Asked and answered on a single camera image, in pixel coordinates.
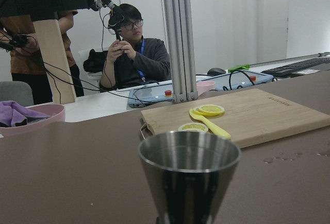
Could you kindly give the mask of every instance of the green object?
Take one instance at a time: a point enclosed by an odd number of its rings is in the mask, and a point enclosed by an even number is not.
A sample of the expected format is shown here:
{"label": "green object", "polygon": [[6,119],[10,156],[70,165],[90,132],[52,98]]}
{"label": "green object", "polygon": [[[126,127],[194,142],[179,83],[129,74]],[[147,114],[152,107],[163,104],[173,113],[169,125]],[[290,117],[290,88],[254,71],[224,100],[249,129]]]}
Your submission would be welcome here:
{"label": "green object", "polygon": [[250,68],[249,64],[244,64],[244,65],[237,65],[233,68],[229,68],[228,72],[231,73],[233,71],[237,71],[237,70],[248,70]]}

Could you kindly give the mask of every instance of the lemon slice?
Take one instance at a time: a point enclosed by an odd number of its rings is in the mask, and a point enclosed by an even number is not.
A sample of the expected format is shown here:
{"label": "lemon slice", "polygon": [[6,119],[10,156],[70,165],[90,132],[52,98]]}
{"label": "lemon slice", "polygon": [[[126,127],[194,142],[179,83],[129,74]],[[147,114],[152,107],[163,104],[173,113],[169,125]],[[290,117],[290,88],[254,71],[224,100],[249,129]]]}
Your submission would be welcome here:
{"label": "lemon slice", "polygon": [[219,113],[206,113],[199,111],[198,107],[195,107],[192,109],[192,112],[197,115],[203,115],[203,116],[216,116],[219,115]]}
{"label": "lemon slice", "polygon": [[206,132],[208,132],[208,128],[204,124],[192,122],[192,123],[186,123],[184,125],[181,125],[178,128],[178,131],[196,131],[196,132],[206,133]]}
{"label": "lemon slice", "polygon": [[225,112],[225,109],[218,105],[202,105],[197,108],[198,111],[206,114],[218,115]]}

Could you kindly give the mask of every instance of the wooden board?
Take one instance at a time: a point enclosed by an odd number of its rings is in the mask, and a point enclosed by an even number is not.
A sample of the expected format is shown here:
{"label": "wooden board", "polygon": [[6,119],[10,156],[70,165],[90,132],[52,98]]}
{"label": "wooden board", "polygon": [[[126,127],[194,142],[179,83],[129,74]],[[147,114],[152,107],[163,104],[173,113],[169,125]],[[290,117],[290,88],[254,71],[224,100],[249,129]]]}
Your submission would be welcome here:
{"label": "wooden board", "polygon": [[147,128],[152,134],[159,134],[177,130],[185,123],[199,122],[190,118],[189,109],[205,104],[224,107],[224,115],[207,118],[230,133],[232,141],[241,148],[330,125],[330,115],[259,89],[141,112]]}
{"label": "wooden board", "polygon": [[46,63],[45,68],[54,75],[47,74],[54,103],[67,104],[75,102],[76,93],[72,86],[71,73],[58,20],[42,20],[33,22],[33,24],[42,59]]}

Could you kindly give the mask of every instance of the person in brown shirt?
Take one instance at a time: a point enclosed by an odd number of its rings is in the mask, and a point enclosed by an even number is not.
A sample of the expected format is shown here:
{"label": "person in brown shirt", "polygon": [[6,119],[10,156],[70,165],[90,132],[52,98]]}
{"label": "person in brown shirt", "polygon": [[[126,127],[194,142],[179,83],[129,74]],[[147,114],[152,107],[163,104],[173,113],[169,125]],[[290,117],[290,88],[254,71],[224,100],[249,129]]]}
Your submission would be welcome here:
{"label": "person in brown shirt", "polygon": [[[73,27],[73,15],[76,10],[58,12],[58,24],[62,34],[65,53],[67,55],[76,96],[83,96],[84,90],[79,79],[79,67],[70,51],[71,41],[67,31]],[[27,35],[27,43],[23,48],[15,48],[10,52],[10,67],[13,81],[23,81],[32,88],[34,103],[52,102],[52,91],[46,70],[43,66],[38,38],[29,15],[0,18],[0,40],[8,43],[16,35]]]}

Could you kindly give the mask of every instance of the person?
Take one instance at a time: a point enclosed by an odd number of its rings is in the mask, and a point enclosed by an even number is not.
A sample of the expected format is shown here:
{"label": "person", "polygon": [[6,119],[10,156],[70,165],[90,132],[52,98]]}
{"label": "person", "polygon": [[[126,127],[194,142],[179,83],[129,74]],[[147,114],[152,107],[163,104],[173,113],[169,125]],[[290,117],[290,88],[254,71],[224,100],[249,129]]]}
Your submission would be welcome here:
{"label": "person", "polygon": [[119,7],[125,16],[119,25],[123,40],[115,40],[109,47],[100,91],[170,80],[170,56],[164,42],[143,37],[143,19],[136,7],[130,4]]}
{"label": "person", "polygon": [[[58,12],[58,24],[62,34],[65,54],[67,56],[76,96],[83,96],[84,90],[79,79],[79,67],[70,51],[71,41],[67,31],[73,27],[73,15],[76,10]],[[52,102],[52,90],[43,66],[38,38],[29,15],[0,18],[0,39],[8,43],[14,36],[27,35],[27,43],[23,48],[15,48],[10,52],[10,70],[13,81],[23,81],[30,85],[34,104]]]}

